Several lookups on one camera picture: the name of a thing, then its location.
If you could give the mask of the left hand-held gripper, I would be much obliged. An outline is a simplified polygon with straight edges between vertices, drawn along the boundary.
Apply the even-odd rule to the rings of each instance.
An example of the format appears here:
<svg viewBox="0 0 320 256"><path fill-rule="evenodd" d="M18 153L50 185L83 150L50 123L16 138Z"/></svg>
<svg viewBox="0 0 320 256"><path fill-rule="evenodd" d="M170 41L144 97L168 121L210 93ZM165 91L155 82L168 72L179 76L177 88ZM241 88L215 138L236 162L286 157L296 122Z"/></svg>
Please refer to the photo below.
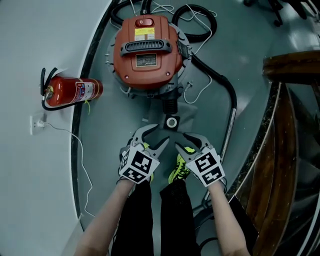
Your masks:
<svg viewBox="0 0 320 256"><path fill-rule="evenodd" d="M170 141L170 137L167 136L154 147L149 147L144 138L154 132L158 126L159 124L148 124L137 129L131 140L132 146L127 146L121 150L118 170L120 179L127 179L135 184L141 184L144 181L150 182L153 179L153 173L160 164L156 159L160 157Z"/></svg>

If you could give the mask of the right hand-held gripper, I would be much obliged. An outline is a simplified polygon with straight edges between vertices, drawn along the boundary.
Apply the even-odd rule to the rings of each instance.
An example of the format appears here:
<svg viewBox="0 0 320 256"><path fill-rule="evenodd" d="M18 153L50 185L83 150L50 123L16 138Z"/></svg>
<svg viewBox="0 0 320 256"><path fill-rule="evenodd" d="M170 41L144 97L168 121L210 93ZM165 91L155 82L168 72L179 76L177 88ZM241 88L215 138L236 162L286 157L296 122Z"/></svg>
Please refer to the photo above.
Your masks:
<svg viewBox="0 0 320 256"><path fill-rule="evenodd" d="M183 133L183 136L192 142L202 152L195 157L195 152L187 151L180 143L175 142L175 148L186 162L186 167L192 174L205 186L221 180L224 177L224 170L221 163L221 157L216 150L209 146L209 140L197 133Z"/></svg>

